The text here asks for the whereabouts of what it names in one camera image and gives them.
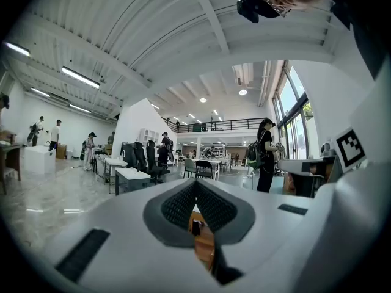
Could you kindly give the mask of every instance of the fluorescent light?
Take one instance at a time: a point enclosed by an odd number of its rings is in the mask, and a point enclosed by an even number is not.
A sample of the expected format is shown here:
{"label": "fluorescent light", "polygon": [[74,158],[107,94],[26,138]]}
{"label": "fluorescent light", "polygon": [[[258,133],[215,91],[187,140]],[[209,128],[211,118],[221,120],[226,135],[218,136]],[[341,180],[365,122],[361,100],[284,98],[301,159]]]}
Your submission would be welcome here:
{"label": "fluorescent light", "polygon": [[89,110],[82,109],[81,107],[75,106],[73,104],[69,104],[70,107],[73,107],[74,109],[82,110],[83,112],[90,113]]}
{"label": "fluorescent light", "polygon": [[43,209],[32,209],[32,208],[26,208],[29,212],[43,212]]}
{"label": "fluorescent light", "polygon": [[10,49],[13,49],[19,53],[22,53],[24,54],[25,56],[30,56],[30,51],[27,50],[27,49],[24,49],[22,48],[21,46],[17,46],[17,45],[14,45],[13,43],[11,42],[5,42],[5,45],[10,48]]}
{"label": "fluorescent light", "polygon": [[87,85],[90,85],[90,86],[92,86],[92,87],[94,87],[96,89],[99,89],[100,85],[96,81],[93,81],[92,79],[89,79],[89,78],[83,76],[82,74],[79,74],[79,73],[77,73],[77,72],[75,72],[73,70],[70,70],[69,68],[67,68],[65,66],[63,66],[61,68],[61,70],[62,70],[63,73],[65,73],[65,74],[67,74],[69,76],[72,76],[72,77],[74,77],[74,78],[84,82]]}
{"label": "fluorescent light", "polygon": [[40,95],[44,95],[45,97],[47,98],[50,98],[50,96],[45,93],[45,92],[42,92],[42,91],[39,91],[38,89],[35,89],[35,88],[31,88],[31,90],[35,91],[35,92],[38,92]]}

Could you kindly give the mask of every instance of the wooden table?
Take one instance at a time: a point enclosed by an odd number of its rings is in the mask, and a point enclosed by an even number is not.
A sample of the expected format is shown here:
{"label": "wooden table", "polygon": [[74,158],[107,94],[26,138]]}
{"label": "wooden table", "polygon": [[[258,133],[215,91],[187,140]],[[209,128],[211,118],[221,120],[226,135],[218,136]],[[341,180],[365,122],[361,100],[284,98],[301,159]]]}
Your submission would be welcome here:
{"label": "wooden table", "polygon": [[136,184],[145,184],[150,182],[151,176],[131,168],[116,168],[115,169],[115,195],[119,194],[119,181],[125,179],[128,190]]}
{"label": "wooden table", "polygon": [[128,163],[120,161],[119,159],[104,159],[104,172],[103,172],[103,184],[106,184],[106,166],[109,166],[109,193],[110,193],[110,184],[111,184],[111,166],[127,166]]}
{"label": "wooden table", "polygon": [[16,170],[20,181],[20,148],[20,144],[0,145],[0,181],[5,195],[7,194],[5,188],[6,175]]}
{"label": "wooden table", "polygon": [[191,159],[193,162],[197,162],[197,161],[205,161],[205,162],[209,162],[211,165],[212,165],[212,173],[213,173],[213,180],[218,180],[219,177],[219,164],[221,163],[221,161],[208,161],[206,159]]}

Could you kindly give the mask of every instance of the glossy floor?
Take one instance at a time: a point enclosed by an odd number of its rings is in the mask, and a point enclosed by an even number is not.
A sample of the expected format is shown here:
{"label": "glossy floor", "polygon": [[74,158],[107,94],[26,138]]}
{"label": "glossy floor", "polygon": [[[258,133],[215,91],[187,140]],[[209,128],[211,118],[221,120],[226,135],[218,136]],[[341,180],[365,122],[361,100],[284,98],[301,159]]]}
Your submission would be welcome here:
{"label": "glossy floor", "polygon": [[[8,194],[0,190],[0,210],[15,237],[25,246],[39,251],[63,227],[74,222],[102,202],[114,198],[108,186],[85,172],[79,160],[56,159],[56,172],[38,175],[27,172],[21,159],[21,181],[8,182]],[[182,167],[170,168],[164,181],[182,179]],[[247,190],[256,190],[258,174],[246,177],[245,168],[229,174],[221,173],[219,180]],[[271,193],[282,193],[283,178],[275,177]]]}

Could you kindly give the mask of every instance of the white shirt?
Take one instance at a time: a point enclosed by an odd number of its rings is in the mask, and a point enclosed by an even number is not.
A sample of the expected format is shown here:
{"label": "white shirt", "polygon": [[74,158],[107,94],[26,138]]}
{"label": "white shirt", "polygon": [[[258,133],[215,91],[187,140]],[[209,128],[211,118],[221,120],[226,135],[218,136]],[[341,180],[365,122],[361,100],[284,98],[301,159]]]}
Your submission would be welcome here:
{"label": "white shirt", "polygon": [[43,128],[42,122],[39,120],[35,124],[37,125],[37,131],[35,132],[35,135],[39,136],[39,132],[41,131],[40,129]]}
{"label": "white shirt", "polygon": [[58,142],[57,135],[60,133],[60,127],[55,125],[51,130],[51,138],[50,141]]}

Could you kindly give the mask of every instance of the marble floor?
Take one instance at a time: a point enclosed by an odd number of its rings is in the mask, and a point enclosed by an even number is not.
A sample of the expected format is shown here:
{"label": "marble floor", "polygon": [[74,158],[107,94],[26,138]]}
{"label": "marble floor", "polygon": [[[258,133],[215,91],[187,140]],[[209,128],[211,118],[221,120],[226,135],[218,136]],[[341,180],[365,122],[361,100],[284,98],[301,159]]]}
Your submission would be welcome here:
{"label": "marble floor", "polygon": [[[18,240],[33,251],[71,222],[104,201],[114,198],[108,186],[95,180],[95,174],[85,172],[80,160],[56,159],[56,172],[38,175],[25,170],[21,158],[21,181],[7,183],[7,195],[0,191],[0,210],[5,222]],[[181,166],[170,168],[164,182],[182,179]],[[241,189],[256,190],[259,175],[246,177],[247,169],[237,167],[219,180]],[[271,193],[282,193],[282,177],[275,177]]]}

